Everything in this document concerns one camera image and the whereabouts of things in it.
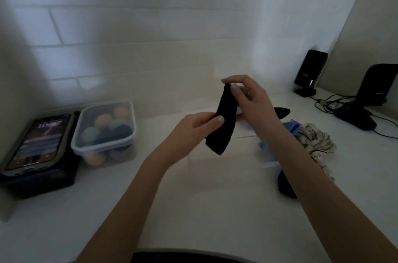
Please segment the person's left hand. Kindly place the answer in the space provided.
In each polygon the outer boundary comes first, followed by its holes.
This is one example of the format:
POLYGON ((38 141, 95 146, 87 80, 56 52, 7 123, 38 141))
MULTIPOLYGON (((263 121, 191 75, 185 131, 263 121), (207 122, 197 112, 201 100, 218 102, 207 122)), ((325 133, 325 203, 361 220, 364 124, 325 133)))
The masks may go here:
POLYGON ((212 112, 200 112, 186 115, 149 155, 149 158, 166 168, 188 156, 207 136, 196 136, 193 131, 191 115, 214 115, 212 112))

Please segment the person's right hand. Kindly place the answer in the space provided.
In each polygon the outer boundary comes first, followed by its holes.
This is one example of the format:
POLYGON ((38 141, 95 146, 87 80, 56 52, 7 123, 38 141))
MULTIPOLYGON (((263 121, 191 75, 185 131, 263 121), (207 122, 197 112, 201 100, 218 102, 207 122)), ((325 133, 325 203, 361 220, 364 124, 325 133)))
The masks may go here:
POLYGON ((250 104, 245 109, 241 109, 240 118, 248 122, 262 141, 268 142, 275 132, 284 128, 266 90, 250 76, 233 75, 221 79, 221 82, 230 85, 237 84, 249 89, 250 104))

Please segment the black sock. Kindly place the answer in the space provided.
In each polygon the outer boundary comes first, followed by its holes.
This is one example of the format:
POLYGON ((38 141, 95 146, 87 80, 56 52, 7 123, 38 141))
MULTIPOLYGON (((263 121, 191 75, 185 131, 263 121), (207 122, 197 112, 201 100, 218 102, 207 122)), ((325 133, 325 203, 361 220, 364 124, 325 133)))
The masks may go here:
MULTIPOLYGON (((281 120, 287 117, 290 114, 290 109, 283 108, 283 107, 275 107, 274 108, 277 117, 281 120)), ((280 171, 279 176, 277 178, 277 186, 278 191, 291 199, 297 199, 295 192, 293 191, 289 181, 286 178, 286 175, 283 170, 280 171)))
POLYGON ((217 155, 222 155, 229 144, 236 125, 238 102, 231 92, 231 85, 225 84, 215 117, 222 116, 224 123, 206 137, 205 144, 217 155))

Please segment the person's left forearm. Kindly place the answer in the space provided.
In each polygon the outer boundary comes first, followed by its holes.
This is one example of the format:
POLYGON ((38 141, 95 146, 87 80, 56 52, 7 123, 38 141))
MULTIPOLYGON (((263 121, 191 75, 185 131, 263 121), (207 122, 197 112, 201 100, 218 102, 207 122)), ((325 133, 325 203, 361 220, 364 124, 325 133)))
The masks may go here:
POLYGON ((130 263, 162 178, 179 160, 150 154, 76 263, 130 263))

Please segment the person's right forearm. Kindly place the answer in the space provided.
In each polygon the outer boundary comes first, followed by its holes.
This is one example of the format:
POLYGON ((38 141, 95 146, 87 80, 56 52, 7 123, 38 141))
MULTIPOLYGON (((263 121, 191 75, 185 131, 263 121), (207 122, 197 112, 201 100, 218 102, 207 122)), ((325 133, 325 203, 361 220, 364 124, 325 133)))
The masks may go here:
POLYGON ((275 153, 332 263, 398 263, 398 249, 283 125, 258 136, 275 153))

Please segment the blue sock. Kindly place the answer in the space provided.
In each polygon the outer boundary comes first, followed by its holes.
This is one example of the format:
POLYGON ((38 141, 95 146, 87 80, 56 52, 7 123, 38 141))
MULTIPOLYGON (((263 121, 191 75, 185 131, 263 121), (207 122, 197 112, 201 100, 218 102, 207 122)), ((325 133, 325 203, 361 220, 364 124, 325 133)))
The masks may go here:
MULTIPOLYGON (((298 121, 291 119, 290 121, 282 122, 282 124, 293 136, 298 136, 301 127, 301 124, 298 121)), ((269 148, 268 144, 264 141, 260 141, 258 146, 261 150, 269 148)))

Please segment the small black speaker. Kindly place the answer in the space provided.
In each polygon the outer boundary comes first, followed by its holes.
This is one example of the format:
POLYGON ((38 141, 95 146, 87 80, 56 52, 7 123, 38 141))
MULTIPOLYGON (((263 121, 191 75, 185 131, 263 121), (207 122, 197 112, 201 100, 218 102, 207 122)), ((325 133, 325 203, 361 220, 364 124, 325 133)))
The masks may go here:
POLYGON ((314 86, 327 59, 328 53, 326 52, 313 49, 307 52, 294 80, 294 84, 299 87, 294 90, 295 94, 303 98, 312 97, 316 94, 314 86))

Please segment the cream patterned sock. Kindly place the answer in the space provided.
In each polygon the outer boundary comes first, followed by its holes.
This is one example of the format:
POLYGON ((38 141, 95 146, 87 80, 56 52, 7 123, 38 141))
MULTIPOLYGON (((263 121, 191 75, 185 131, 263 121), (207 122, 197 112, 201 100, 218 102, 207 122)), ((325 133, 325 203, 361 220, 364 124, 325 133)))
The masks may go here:
POLYGON ((336 145, 331 140, 330 134, 319 130, 312 123, 305 123, 300 125, 296 138, 310 154, 312 160, 334 181, 334 177, 323 160, 325 156, 333 154, 336 150, 336 145))

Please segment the large black speaker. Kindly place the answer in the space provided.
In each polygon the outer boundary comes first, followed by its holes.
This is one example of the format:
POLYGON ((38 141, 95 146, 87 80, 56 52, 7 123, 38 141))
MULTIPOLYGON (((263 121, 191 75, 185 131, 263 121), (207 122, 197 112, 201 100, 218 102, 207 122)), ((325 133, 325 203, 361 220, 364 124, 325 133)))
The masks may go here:
POLYGON ((377 125, 365 107, 382 106, 398 74, 398 64, 375 64, 366 72, 360 88, 351 102, 334 110, 333 116, 358 129, 373 131, 377 125))

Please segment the smartphone with lit screen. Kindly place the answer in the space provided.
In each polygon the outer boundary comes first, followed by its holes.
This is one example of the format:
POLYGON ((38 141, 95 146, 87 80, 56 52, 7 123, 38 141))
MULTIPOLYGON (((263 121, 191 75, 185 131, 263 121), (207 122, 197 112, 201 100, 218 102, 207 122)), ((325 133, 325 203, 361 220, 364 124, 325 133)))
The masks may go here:
POLYGON ((58 163, 65 154, 75 116, 63 114, 34 119, 0 165, 0 174, 15 177, 58 163))

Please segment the black box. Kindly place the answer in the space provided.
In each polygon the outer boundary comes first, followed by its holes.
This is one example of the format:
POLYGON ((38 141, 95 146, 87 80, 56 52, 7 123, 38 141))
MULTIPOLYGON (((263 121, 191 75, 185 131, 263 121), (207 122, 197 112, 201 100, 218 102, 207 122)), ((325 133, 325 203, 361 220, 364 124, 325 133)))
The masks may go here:
POLYGON ((33 171, 24 175, 6 177, 0 174, 0 187, 5 188, 17 198, 27 199, 40 194, 63 189, 72 186, 75 183, 81 158, 72 150, 71 141, 81 112, 75 111, 72 114, 75 116, 75 121, 69 135, 69 144, 67 150, 61 160, 50 168, 40 171, 33 171))

